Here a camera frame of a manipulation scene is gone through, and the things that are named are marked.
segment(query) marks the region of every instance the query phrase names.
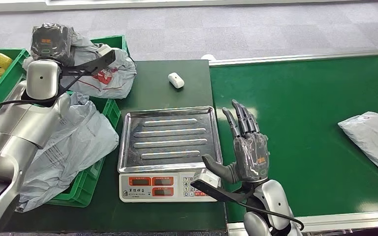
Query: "green plastic crate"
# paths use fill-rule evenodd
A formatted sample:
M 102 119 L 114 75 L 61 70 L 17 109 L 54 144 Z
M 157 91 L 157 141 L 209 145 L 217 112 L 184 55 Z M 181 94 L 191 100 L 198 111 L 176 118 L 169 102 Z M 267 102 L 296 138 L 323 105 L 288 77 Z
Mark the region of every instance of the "green plastic crate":
M 21 48 L 0 49 L 0 53 L 12 59 L 11 65 L 0 77 L 0 102 L 3 102 L 15 85 L 25 79 L 26 71 L 22 68 L 22 62 L 30 54 Z

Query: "dark green table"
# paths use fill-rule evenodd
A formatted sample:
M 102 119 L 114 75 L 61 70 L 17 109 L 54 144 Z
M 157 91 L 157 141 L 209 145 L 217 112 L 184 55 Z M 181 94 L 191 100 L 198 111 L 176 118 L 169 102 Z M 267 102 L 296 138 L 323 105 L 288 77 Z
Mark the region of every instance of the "dark green table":
M 208 62 L 140 61 L 133 88 L 118 100 L 122 117 L 132 110 L 213 105 Z M 177 72 L 185 86 L 176 90 L 167 75 Z M 122 132 L 121 119 L 117 132 Z M 223 203 L 123 203 L 118 195 L 118 148 L 109 154 L 91 204 L 86 208 L 43 205 L 16 213 L 7 232 L 223 231 Z
M 234 98 L 256 115 L 269 137 L 269 177 L 282 184 L 295 216 L 347 214 L 331 218 L 337 221 L 378 211 L 378 168 L 337 125 L 366 111 L 378 113 L 378 55 L 341 56 L 211 64 L 224 162 L 235 159 L 219 109 L 231 107 Z M 244 213 L 228 204 L 229 222 L 241 221 Z M 304 218 L 313 220 L 328 218 Z M 370 226 L 376 225 L 367 221 Z
M 283 185 L 294 214 L 308 231 L 378 226 L 378 213 L 371 213 L 378 211 L 378 168 L 337 126 L 351 116 L 378 112 L 378 55 L 211 63 L 212 95 L 206 61 L 139 62 L 137 66 L 139 74 L 130 95 L 118 101 L 123 115 L 131 110 L 212 105 L 213 95 L 221 150 L 228 164 L 234 160 L 232 137 L 219 109 L 231 107 L 231 99 L 237 99 L 256 115 L 261 131 L 268 135 L 270 178 Z M 174 71 L 185 80 L 182 90 L 176 91 L 166 80 Z M 117 159 L 118 150 L 107 157 L 87 208 L 45 205 L 15 214 L 6 231 L 225 229 L 221 203 L 122 203 Z M 241 221 L 245 210 L 227 206 L 228 221 Z

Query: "robotic arm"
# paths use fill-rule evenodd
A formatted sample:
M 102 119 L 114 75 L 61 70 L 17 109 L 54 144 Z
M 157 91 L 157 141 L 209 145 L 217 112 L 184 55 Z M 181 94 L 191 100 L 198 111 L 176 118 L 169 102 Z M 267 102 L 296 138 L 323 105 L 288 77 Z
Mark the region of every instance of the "robotic arm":
M 20 199 L 24 175 L 38 149 L 43 149 L 60 119 L 68 112 L 66 91 L 84 75 L 95 75 L 115 61 L 115 51 L 99 53 L 99 58 L 78 66 L 63 66 L 43 57 L 29 64 L 27 80 L 20 82 L 0 103 L 0 232 Z M 77 77 L 67 87 L 64 75 Z
M 244 226 L 250 236 L 300 236 L 300 230 L 293 218 L 283 187 L 279 182 L 267 177 L 269 170 L 269 152 L 267 136 L 260 133 L 253 114 L 245 106 L 232 100 L 238 124 L 232 113 L 223 108 L 231 133 L 234 137 L 236 162 L 223 166 L 211 156 L 203 155 L 207 169 L 194 177 L 191 186 L 205 192 L 218 201 L 236 202 L 247 208 Z M 218 189 L 214 174 L 229 183 L 242 182 L 242 187 L 229 193 Z

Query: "gray plastic bag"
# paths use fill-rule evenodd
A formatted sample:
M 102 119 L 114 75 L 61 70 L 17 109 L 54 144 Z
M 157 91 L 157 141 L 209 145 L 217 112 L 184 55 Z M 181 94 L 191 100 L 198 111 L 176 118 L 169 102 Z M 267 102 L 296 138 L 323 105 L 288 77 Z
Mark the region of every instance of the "gray plastic bag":
M 378 113 L 366 112 L 341 121 L 338 126 L 378 167 Z

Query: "robotic hand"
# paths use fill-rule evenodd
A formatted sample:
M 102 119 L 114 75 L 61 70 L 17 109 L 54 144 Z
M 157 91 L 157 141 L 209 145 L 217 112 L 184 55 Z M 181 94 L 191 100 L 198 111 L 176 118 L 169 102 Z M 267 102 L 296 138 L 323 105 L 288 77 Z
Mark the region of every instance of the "robotic hand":
M 246 207 L 244 226 L 250 236 L 302 235 L 294 222 L 301 224 L 301 230 L 303 224 L 293 218 L 281 184 L 267 177 L 270 154 L 267 136 L 260 133 L 255 117 L 245 106 L 236 100 L 232 100 L 232 106 L 237 113 L 238 124 L 227 108 L 223 108 L 222 112 L 234 137 L 236 162 L 223 166 L 211 156 L 203 155 L 207 170 L 197 173 L 191 186 L 218 201 L 236 202 Z M 218 189 L 210 184 L 213 174 L 209 171 L 230 183 L 241 181 L 242 187 L 232 193 Z

